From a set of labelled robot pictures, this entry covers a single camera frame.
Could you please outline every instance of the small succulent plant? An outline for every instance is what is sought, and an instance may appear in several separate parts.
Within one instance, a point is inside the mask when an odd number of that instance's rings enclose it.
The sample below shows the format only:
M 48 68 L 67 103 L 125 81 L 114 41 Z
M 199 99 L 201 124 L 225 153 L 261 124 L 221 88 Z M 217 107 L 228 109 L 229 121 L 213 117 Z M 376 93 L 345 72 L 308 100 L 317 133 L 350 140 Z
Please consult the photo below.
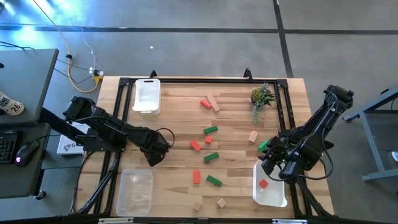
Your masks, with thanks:
M 260 88 L 256 88 L 251 92 L 251 99 L 253 103 L 252 114 L 254 124 L 258 122 L 258 112 L 262 111 L 265 105 L 271 106 L 271 101 L 275 101 L 275 94 L 269 90 L 268 84 L 264 83 Z

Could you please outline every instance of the wooden tabletop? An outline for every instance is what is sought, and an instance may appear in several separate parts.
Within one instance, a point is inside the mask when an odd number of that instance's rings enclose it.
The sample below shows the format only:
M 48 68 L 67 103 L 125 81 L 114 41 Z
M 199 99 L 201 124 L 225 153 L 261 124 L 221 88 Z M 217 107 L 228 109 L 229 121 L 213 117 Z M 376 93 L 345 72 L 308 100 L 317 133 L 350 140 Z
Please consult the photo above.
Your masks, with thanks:
M 108 113 L 113 112 L 119 78 L 104 77 L 103 80 L 98 106 Z M 296 126 L 300 126 L 311 117 L 304 80 L 287 80 Z M 252 199 L 252 168 L 259 155 L 257 147 L 264 140 L 276 136 L 280 129 L 275 102 L 259 114 L 257 125 L 253 123 L 250 93 L 257 87 L 255 84 L 162 83 L 160 115 L 146 117 L 132 111 L 133 93 L 128 123 L 151 129 L 169 128 L 175 134 L 175 144 L 165 159 L 155 167 L 149 167 L 143 153 L 136 146 L 127 144 L 119 166 L 112 215 L 116 216 L 121 172 L 125 169 L 150 169 L 154 185 L 149 217 L 293 218 L 292 199 L 287 184 L 285 196 L 288 205 L 284 208 L 261 206 Z M 200 100 L 206 99 L 209 91 L 221 108 L 217 113 L 199 104 Z M 119 118 L 123 113 L 126 92 L 127 90 L 121 100 Z M 282 107 L 284 114 L 287 114 L 284 100 Z M 210 126 L 218 126 L 218 131 L 210 134 L 213 142 L 205 145 L 203 129 Z M 258 131 L 259 135 L 255 144 L 249 144 L 248 139 L 253 130 Z M 171 141 L 169 133 L 162 134 L 166 140 Z M 202 150 L 193 150 L 191 140 L 196 140 Z M 213 152 L 218 152 L 220 158 L 210 164 L 203 163 L 203 158 Z M 97 187 L 103 157 L 104 153 L 96 152 L 87 160 L 80 176 L 76 207 L 80 208 Z M 192 184 L 192 172 L 195 169 L 201 172 L 201 183 L 198 186 Z M 220 179 L 223 185 L 217 187 L 207 182 L 209 174 Z M 307 174 L 320 177 L 325 175 L 325 171 L 319 162 Z M 308 180 L 307 184 L 325 210 L 334 213 L 326 180 Z M 106 203 L 107 192 L 108 187 L 102 207 Z M 218 208 L 216 204 L 221 198 L 226 202 L 224 208 Z M 298 193 L 298 199 L 304 211 L 301 192 Z M 193 209 L 195 202 L 203 204 L 199 212 Z

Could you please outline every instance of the keyboard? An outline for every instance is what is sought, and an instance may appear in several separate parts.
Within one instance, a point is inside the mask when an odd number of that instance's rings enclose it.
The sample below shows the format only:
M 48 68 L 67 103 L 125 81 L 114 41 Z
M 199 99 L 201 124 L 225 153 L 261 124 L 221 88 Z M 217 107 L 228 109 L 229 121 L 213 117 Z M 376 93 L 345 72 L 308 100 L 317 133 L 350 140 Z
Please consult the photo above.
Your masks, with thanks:
M 17 131 L 0 131 L 0 164 L 13 163 L 17 138 Z

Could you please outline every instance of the wooden block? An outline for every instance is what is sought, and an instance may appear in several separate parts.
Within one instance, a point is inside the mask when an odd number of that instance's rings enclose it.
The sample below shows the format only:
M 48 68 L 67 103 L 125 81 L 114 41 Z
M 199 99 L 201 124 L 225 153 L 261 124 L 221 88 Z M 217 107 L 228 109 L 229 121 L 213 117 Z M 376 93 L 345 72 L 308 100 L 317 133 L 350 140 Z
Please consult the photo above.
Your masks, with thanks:
M 200 171 L 199 170 L 193 171 L 193 184 L 200 184 Z
M 210 161 L 212 161 L 213 159 L 217 159 L 218 158 L 218 152 L 215 152 L 215 153 L 212 153 L 212 154 L 210 154 L 210 155 L 208 155 L 208 156 L 205 156 L 205 158 L 204 158 L 204 160 L 205 160 L 205 162 L 210 162 Z
M 251 142 L 255 142 L 256 141 L 256 139 L 257 139 L 257 135 L 258 135 L 259 133 L 257 132 L 257 131 L 252 131 L 251 132 L 251 134 L 250 134 L 250 138 L 249 138 L 249 141 L 251 141 Z
M 205 142 L 207 143 L 207 144 L 211 144 L 211 141 L 212 141 L 213 139 L 210 137 L 210 136 L 206 136 L 206 138 L 205 138 Z
M 209 100 L 215 112 L 220 111 L 220 107 L 218 106 L 216 99 L 214 99 L 213 94 L 211 94 L 210 92 L 207 93 L 207 100 Z
M 217 130 L 218 130 L 217 126 L 213 126 L 213 127 L 204 129 L 203 132 L 205 134 L 208 134 L 208 133 L 212 133 L 213 131 L 217 131 Z
M 264 189 L 264 188 L 266 188 L 266 187 L 268 186 L 268 182 L 267 182 L 266 180 L 262 179 L 262 180 L 259 182 L 259 185 L 260 185 L 260 187 L 261 187 L 262 189 Z
M 194 204 L 194 206 L 193 206 L 193 209 L 195 209 L 196 211 L 199 211 L 199 210 L 200 210 L 200 207 L 201 207 L 201 203 L 195 202 L 195 204 Z
M 191 146 L 198 152 L 200 150 L 200 146 L 196 141 L 191 141 Z
M 224 208 L 225 205 L 226 205 L 226 202 L 224 201 L 224 199 L 221 198 L 221 199 L 217 202 L 217 204 L 218 204 L 218 206 L 220 206 L 220 208 Z
M 267 143 L 268 143 L 268 140 L 266 140 L 263 143 L 261 143 L 261 145 L 259 146 L 259 151 L 260 152 L 262 152 L 262 151 L 267 149 Z
M 221 187 L 221 185 L 223 185 L 223 183 L 220 180 L 218 180 L 218 179 L 216 179 L 216 178 L 214 178 L 214 177 L 212 177 L 210 175 L 207 176 L 206 180 L 211 182 L 212 184 L 214 184 L 216 186 L 219 186 L 219 187 Z
M 204 106 L 206 109 L 210 109 L 211 108 L 211 104 L 209 103 L 209 102 L 207 102 L 206 100 L 201 100 L 200 101 L 200 104 L 202 105 L 202 106 Z

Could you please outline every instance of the gray floor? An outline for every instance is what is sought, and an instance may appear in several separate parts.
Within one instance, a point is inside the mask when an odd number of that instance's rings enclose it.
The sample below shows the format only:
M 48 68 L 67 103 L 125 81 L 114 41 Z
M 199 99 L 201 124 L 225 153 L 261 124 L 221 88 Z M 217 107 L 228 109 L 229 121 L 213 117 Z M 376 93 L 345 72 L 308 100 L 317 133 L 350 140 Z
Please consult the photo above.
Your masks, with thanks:
M 60 26 L 239 28 L 276 29 L 272 0 L 119 0 L 38 1 Z M 8 1 L 0 12 L 0 26 L 51 23 L 30 0 Z M 279 0 L 285 29 L 397 29 L 397 1 L 378 0 Z M 91 67 L 89 48 L 81 32 L 64 32 L 74 64 Z M 106 75 L 206 75 L 239 77 L 251 68 L 255 77 L 286 77 L 278 34 L 87 32 L 97 65 Z M 386 88 L 398 85 L 398 36 L 396 35 L 286 35 L 293 75 L 304 78 L 314 112 L 322 103 L 323 89 L 340 85 L 355 92 L 351 111 L 377 98 Z M 58 48 L 65 60 L 65 44 L 56 32 L 0 30 L 0 40 L 35 48 Z M 66 66 L 57 63 L 66 72 Z M 88 72 L 74 68 L 76 80 Z M 80 84 L 90 89 L 92 82 Z M 98 97 L 76 91 L 68 79 L 54 73 L 45 107 L 61 115 L 72 95 Z M 376 171 L 360 121 L 337 122 L 328 140 L 335 171 L 328 179 L 333 206 L 343 218 L 398 223 L 398 178 L 365 184 L 362 174 Z M 57 138 L 49 148 L 57 147 Z M 58 158 L 47 158 L 48 167 Z M 67 214 L 77 169 L 46 171 L 42 188 L 49 196 L 0 200 L 0 220 Z

